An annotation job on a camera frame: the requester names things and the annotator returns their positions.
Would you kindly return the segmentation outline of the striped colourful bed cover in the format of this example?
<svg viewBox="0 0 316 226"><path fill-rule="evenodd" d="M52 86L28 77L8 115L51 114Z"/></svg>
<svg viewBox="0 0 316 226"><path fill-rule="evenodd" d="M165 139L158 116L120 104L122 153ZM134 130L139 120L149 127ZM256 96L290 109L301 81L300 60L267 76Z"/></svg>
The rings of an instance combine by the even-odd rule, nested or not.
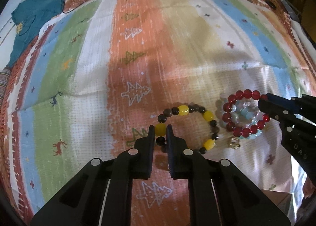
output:
<svg viewBox="0 0 316 226"><path fill-rule="evenodd" d="M286 13L246 0L93 0L47 22L14 65L1 111L1 182L24 224L90 159L131 148L158 116L205 158L291 196L306 174L254 97L315 95Z"/></svg>

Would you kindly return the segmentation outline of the striped grey pillow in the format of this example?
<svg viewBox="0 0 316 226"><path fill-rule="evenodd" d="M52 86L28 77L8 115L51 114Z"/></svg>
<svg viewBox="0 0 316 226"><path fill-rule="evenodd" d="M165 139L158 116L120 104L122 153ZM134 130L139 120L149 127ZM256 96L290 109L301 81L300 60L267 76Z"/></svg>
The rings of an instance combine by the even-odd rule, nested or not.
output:
<svg viewBox="0 0 316 226"><path fill-rule="evenodd" d="M8 80L11 75L11 69L5 67L0 73L0 104L2 105L5 91L7 89Z"/></svg>

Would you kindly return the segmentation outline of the teal cloth garment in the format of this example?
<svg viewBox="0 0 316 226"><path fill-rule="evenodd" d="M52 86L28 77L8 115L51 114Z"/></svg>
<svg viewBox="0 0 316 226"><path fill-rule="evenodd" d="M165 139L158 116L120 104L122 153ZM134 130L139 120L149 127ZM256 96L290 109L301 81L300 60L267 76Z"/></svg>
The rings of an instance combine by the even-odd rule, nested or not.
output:
<svg viewBox="0 0 316 226"><path fill-rule="evenodd" d="M29 43L38 36L46 22L59 15L63 8L64 0L25 0L18 4L11 13L17 34L7 64L9 68L13 67Z"/></svg>

